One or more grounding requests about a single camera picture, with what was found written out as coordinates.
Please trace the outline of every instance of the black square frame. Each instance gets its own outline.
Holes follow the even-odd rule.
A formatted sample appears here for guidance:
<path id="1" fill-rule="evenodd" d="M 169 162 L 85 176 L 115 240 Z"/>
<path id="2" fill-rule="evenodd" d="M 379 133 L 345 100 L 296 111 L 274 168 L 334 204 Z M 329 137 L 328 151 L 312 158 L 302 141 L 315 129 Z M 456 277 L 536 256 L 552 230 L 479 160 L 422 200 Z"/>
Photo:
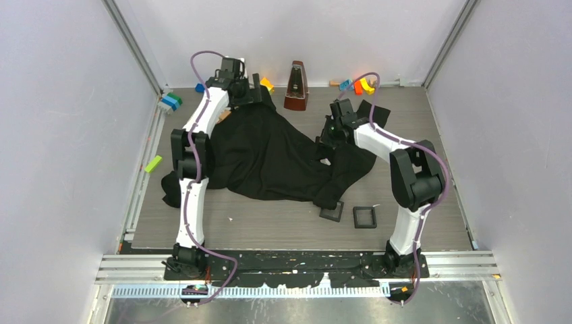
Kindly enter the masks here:
<path id="1" fill-rule="evenodd" d="M 358 211 L 370 211 L 372 215 L 372 223 L 371 224 L 360 224 L 358 222 Z M 375 216 L 375 208 L 374 207 L 354 207 L 353 208 L 353 226 L 355 228 L 377 228 L 377 218 Z"/>
<path id="2" fill-rule="evenodd" d="M 337 209 L 339 209 L 339 212 L 338 212 L 337 217 L 335 217 L 335 211 Z M 343 201 L 339 201 L 336 203 L 336 209 L 334 209 L 334 210 L 322 208 L 320 210 L 320 217 L 339 223 L 341 220 L 341 212 L 342 211 L 343 211 Z"/>

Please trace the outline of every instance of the blue block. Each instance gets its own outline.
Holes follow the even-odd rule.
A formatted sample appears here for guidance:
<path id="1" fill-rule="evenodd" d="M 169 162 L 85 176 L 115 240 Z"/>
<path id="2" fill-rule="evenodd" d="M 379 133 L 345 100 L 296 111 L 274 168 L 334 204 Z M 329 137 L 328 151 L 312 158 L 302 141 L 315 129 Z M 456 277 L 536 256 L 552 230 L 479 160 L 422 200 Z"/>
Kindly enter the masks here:
<path id="1" fill-rule="evenodd" d="M 202 84 L 197 83 L 197 85 L 195 86 L 195 91 L 196 92 L 204 92 L 204 87 L 202 86 Z"/>
<path id="2" fill-rule="evenodd" d="M 349 88 L 350 90 L 353 90 L 353 80 L 352 79 L 347 79 L 346 81 L 340 83 L 340 91 L 345 90 L 348 86 L 350 86 L 350 88 Z"/>
<path id="3" fill-rule="evenodd" d="M 181 104 L 179 103 L 179 101 L 175 100 L 175 98 L 173 98 L 173 97 L 164 96 L 163 99 L 166 101 L 169 101 L 170 103 L 175 104 L 175 108 L 173 110 L 177 110 L 179 107 L 181 107 Z"/>
<path id="4" fill-rule="evenodd" d="M 177 110 L 177 106 L 175 105 L 175 103 L 168 101 L 165 98 L 161 99 L 161 102 L 168 105 L 173 111 Z"/>

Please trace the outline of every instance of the gray table surface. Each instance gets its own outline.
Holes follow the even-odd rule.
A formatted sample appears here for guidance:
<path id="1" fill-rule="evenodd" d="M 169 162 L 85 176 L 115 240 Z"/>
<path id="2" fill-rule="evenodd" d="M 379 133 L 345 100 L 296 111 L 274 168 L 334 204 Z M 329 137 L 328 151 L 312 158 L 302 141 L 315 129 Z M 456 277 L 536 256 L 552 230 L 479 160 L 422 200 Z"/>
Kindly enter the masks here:
<path id="1" fill-rule="evenodd" d="M 172 170 L 169 136 L 182 128 L 198 106 L 201 94 L 182 88 L 175 93 L 183 105 L 167 116 L 157 149 L 163 162 L 151 174 L 132 246 L 171 248 L 179 227 L 179 209 L 167 206 L 161 178 Z M 329 114 L 329 103 L 339 94 L 336 88 L 311 88 L 306 111 L 283 108 L 284 88 L 277 88 L 273 101 L 277 111 L 300 132 L 318 136 Z M 348 96 L 355 109 L 371 96 Z M 401 137 L 434 143 L 444 157 L 442 143 L 423 88 L 382 88 L 378 105 L 391 110 L 386 129 Z M 397 203 L 391 193 L 389 165 L 377 159 L 373 170 L 352 185 L 342 197 L 345 203 L 340 223 L 319 218 L 320 209 L 311 202 L 261 201 L 227 189 L 207 190 L 204 202 L 204 233 L 209 248 L 384 250 L 393 233 Z M 355 229 L 354 206 L 377 205 L 376 229 Z M 471 246 L 454 192 L 429 214 L 423 237 L 424 250 L 470 250 Z"/>

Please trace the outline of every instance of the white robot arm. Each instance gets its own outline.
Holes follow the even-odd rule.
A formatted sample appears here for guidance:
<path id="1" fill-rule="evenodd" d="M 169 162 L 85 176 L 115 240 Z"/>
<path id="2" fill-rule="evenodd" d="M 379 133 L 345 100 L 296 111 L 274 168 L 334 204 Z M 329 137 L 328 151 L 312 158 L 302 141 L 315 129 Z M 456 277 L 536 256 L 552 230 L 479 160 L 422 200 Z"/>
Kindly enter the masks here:
<path id="1" fill-rule="evenodd" d="M 217 70 L 215 77 L 206 83 L 210 98 L 205 93 L 199 108 L 189 118 L 184 128 L 174 130 L 171 134 L 173 166 L 179 176 L 181 188 L 181 221 L 175 245 L 177 250 L 195 250 L 197 243 L 201 245 L 204 243 L 202 216 L 208 184 L 206 177 L 209 168 L 208 137 L 218 117 L 226 108 L 261 101 L 258 74 L 254 74 L 253 79 L 254 88 L 251 89 L 248 78 L 244 76 L 244 63 L 237 59 L 223 58 L 221 69 Z M 413 251 L 413 241 L 419 229 L 422 230 L 422 227 L 419 228 L 420 221 L 427 217 L 427 211 L 424 215 L 422 211 L 443 192 L 444 178 L 441 169 L 432 157 L 425 155 L 424 151 L 389 140 L 378 134 L 374 129 L 376 125 L 370 123 L 367 118 L 358 119 L 349 99 L 336 100 L 330 108 L 331 119 L 326 121 L 322 139 L 327 137 L 330 140 L 350 142 L 374 153 L 391 165 L 392 190 L 399 203 L 395 230 L 387 242 L 384 257 L 386 268 L 391 271 L 399 265 L 400 259 L 410 258 L 413 253 L 420 252 L 418 241 L 417 251 Z M 387 131 L 384 132 L 393 138 L 403 140 Z M 195 162 L 193 154 L 185 149 L 190 145 L 188 134 L 192 135 L 200 163 Z M 428 141 L 416 144 L 434 151 Z M 201 179 L 196 182 L 198 165 L 200 165 Z M 422 167 L 422 170 L 415 172 L 413 165 Z M 189 189 L 191 181 L 196 183 Z"/>

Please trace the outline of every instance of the red block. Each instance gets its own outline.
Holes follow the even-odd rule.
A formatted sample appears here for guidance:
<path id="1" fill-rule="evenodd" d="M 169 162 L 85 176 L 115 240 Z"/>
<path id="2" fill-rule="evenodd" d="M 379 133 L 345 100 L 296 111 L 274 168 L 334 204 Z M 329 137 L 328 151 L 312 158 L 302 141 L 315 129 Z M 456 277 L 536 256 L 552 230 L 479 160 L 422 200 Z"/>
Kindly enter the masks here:
<path id="1" fill-rule="evenodd" d="M 361 96 L 362 93 L 364 93 L 364 89 L 362 88 L 362 83 L 359 80 L 357 80 L 357 82 L 353 84 L 353 87 L 356 95 Z"/>

